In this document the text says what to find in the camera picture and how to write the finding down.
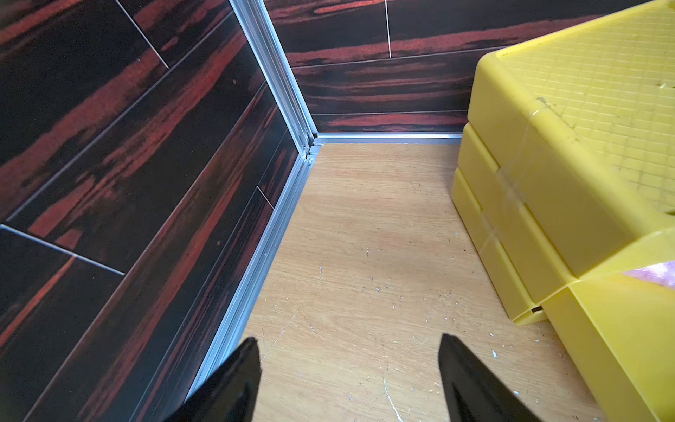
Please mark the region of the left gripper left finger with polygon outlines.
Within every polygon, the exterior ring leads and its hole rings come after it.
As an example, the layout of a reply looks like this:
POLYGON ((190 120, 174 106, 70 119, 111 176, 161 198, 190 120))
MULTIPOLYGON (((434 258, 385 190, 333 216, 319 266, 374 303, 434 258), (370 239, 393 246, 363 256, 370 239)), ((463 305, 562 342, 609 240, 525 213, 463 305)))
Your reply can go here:
POLYGON ((258 341, 246 338, 166 421, 252 421, 261 376, 258 341))

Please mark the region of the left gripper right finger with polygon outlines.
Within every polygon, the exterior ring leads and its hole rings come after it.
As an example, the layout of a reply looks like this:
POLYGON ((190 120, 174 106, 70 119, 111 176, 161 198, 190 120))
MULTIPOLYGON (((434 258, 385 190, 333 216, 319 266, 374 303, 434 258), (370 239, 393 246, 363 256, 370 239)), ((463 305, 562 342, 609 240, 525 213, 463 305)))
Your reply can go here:
POLYGON ((442 335, 438 362, 452 422, 539 420, 458 337, 442 335))

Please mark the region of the yellow drawer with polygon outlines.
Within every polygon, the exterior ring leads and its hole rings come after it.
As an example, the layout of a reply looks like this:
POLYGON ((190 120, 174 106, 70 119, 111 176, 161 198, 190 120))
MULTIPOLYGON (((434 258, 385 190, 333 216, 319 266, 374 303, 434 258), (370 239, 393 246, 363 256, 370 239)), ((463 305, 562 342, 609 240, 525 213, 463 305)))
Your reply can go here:
POLYGON ((649 236, 617 258, 576 276, 555 255, 565 283, 543 309, 609 420, 672 421, 674 289, 625 272, 674 261, 674 233, 649 236))

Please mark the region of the pink roll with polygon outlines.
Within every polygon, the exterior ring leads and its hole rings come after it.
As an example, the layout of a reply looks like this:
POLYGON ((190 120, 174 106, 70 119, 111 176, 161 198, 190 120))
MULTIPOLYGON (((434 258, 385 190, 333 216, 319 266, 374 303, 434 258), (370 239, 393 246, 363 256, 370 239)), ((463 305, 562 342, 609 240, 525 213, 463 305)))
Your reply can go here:
POLYGON ((675 262, 668 261, 625 272, 629 277, 675 289, 675 262))

